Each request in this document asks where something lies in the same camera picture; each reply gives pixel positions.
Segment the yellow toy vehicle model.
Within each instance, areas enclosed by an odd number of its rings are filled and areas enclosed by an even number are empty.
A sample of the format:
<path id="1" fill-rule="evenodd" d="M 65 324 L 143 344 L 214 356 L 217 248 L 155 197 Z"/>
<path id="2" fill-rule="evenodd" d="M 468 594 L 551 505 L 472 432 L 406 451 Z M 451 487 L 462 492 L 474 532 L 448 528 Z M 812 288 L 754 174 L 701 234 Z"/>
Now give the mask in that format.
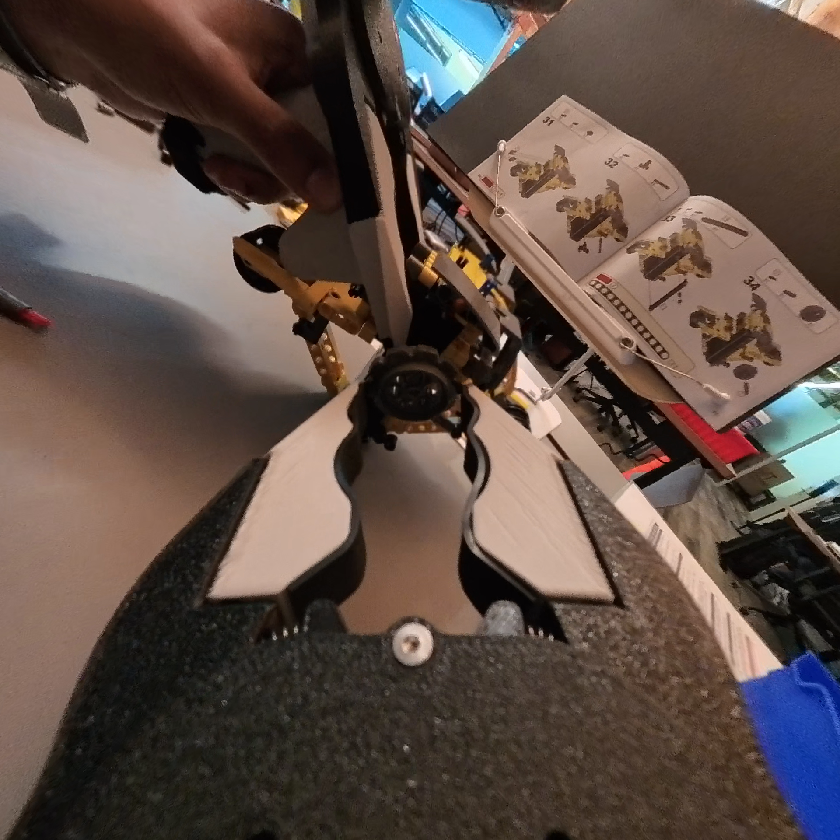
<path id="1" fill-rule="evenodd" d="M 296 321 L 292 331 L 308 346 L 321 384 L 336 396 L 350 381 L 345 373 L 332 328 L 353 335 L 371 347 L 382 343 L 362 287 L 324 280 L 305 281 L 280 266 L 277 246 L 288 227 L 266 225 L 235 237 L 234 266 L 250 287 L 264 293 L 282 292 Z M 464 243 L 448 244 L 430 230 L 409 256 L 406 267 L 413 314 L 419 317 L 408 345 L 434 348 L 460 372 L 458 396 L 442 416 L 422 423 L 398 421 L 382 415 L 365 395 L 363 436 L 393 450 L 404 434 L 464 433 L 461 393 L 478 387 L 522 426 L 530 429 L 527 408 L 514 395 L 518 354 L 522 347 L 519 321 L 511 304 L 494 289 L 488 269 L 494 257 L 479 258 Z"/>

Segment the black toy wheel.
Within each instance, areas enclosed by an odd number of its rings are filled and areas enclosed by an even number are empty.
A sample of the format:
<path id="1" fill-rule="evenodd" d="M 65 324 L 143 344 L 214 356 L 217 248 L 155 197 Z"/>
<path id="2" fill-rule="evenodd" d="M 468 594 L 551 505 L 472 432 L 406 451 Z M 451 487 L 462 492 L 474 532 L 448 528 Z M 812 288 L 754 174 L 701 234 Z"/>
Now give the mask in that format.
<path id="1" fill-rule="evenodd" d="M 364 378 L 364 392 L 385 417 L 422 423 L 451 408 L 459 382 L 459 370 L 434 348 L 403 346 L 374 360 Z"/>

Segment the red storage box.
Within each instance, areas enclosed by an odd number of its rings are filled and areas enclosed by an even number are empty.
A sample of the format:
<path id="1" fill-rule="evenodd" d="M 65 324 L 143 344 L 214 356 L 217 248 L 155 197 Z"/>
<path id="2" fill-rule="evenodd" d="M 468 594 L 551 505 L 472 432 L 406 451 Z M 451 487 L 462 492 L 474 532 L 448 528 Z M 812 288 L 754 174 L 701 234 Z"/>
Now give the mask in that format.
<path id="1" fill-rule="evenodd" d="M 657 409 L 713 465 L 730 467 L 760 451 L 737 429 L 718 432 L 682 402 L 657 402 Z"/>

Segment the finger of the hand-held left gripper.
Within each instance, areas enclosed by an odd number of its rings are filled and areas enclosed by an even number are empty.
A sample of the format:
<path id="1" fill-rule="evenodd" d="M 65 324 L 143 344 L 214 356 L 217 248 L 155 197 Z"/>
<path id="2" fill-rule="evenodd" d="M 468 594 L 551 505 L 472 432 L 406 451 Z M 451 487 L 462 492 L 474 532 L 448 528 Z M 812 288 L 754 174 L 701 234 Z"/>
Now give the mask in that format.
<path id="1" fill-rule="evenodd" d="M 367 287 L 356 246 L 369 218 L 349 222 L 343 209 L 321 213 L 308 207 L 281 232 L 277 253 L 282 268 L 294 277 Z"/>
<path id="2" fill-rule="evenodd" d="M 350 242 L 379 341 L 403 346 L 410 331 L 413 306 L 397 223 L 394 167 L 376 116 L 362 115 L 360 129 L 379 210 L 350 223 Z"/>

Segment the red-tipped pen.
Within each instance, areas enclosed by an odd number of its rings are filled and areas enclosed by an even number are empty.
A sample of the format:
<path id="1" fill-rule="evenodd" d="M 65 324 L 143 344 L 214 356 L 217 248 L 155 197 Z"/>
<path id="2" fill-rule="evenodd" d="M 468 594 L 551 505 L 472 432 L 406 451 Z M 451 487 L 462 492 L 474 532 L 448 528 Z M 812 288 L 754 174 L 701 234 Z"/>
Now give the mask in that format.
<path id="1" fill-rule="evenodd" d="M 5 289 L 1 289 L 1 317 L 20 326 L 40 332 L 53 322 Z"/>

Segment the tagged blue plastic bin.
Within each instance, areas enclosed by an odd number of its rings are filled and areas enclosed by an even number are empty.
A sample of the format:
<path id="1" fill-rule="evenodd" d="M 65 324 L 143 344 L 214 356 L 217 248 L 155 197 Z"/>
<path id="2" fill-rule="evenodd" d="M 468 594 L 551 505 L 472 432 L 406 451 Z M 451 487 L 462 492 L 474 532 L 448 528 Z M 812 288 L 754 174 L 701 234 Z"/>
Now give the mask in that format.
<path id="1" fill-rule="evenodd" d="M 741 683 L 770 772 L 803 835 L 839 838 L 839 685 L 806 653 Z"/>

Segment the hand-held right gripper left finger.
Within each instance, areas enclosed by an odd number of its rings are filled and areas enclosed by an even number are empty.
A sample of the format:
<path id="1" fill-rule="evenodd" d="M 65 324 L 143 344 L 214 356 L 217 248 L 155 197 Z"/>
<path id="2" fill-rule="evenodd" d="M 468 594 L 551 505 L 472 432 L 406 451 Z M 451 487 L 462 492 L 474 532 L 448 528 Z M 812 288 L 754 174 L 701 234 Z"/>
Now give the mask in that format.
<path id="1" fill-rule="evenodd" d="M 292 628 L 319 600 L 340 606 L 365 569 L 352 485 L 361 472 L 364 398 L 351 384 L 261 462 L 206 591 L 211 602 L 274 602 Z"/>

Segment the person's left hand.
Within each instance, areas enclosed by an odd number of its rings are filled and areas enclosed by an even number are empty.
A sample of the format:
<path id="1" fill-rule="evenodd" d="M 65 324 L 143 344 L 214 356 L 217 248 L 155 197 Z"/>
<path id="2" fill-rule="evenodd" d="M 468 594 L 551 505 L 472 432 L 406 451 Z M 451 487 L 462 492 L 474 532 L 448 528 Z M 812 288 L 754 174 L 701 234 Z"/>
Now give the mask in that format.
<path id="1" fill-rule="evenodd" d="M 209 156 L 206 176 L 243 201 L 342 202 L 332 156 L 277 101 L 309 84 L 305 31 L 286 10 L 239 1 L 2 2 L 38 64 L 138 119 L 179 117 L 236 138 L 257 166 Z"/>

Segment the metal wristwatch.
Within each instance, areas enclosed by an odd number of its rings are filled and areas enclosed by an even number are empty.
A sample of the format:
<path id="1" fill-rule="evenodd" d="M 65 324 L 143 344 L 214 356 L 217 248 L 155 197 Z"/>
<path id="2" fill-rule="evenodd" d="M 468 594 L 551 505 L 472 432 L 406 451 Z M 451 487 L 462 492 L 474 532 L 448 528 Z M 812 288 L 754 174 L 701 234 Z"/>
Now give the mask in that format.
<path id="1" fill-rule="evenodd" d="M 27 93 L 41 121 L 84 144 L 88 132 L 67 92 L 72 82 L 52 74 L 31 52 L 1 12 L 1 69 L 14 77 Z"/>

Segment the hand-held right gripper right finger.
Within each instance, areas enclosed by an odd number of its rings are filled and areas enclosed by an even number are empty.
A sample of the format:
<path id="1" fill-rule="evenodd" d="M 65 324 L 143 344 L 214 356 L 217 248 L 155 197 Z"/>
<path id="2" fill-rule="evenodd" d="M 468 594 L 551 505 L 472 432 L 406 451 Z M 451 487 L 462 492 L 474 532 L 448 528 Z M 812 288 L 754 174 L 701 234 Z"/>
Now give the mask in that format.
<path id="1" fill-rule="evenodd" d="M 576 500 L 565 462 L 471 385 L 463 394 L 459 582 L 486 618 L 517 607 L 527 629 L 561 629 L 555 608 L 614 606 L 616 587 Z"/>

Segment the instruction booklet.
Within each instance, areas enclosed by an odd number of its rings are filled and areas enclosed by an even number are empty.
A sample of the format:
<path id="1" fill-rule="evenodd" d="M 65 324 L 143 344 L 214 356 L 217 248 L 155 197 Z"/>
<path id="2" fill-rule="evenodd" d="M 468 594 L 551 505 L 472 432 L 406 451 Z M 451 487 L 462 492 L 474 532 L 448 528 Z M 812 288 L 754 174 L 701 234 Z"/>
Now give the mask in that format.
<path id="1" fill-rule="evenodd" d="M 838 357 L 838 309 L 775 244 L 568 96 L 515 134 L 490 132 L 469 179 L 533 285 L 716 430 Z"/>

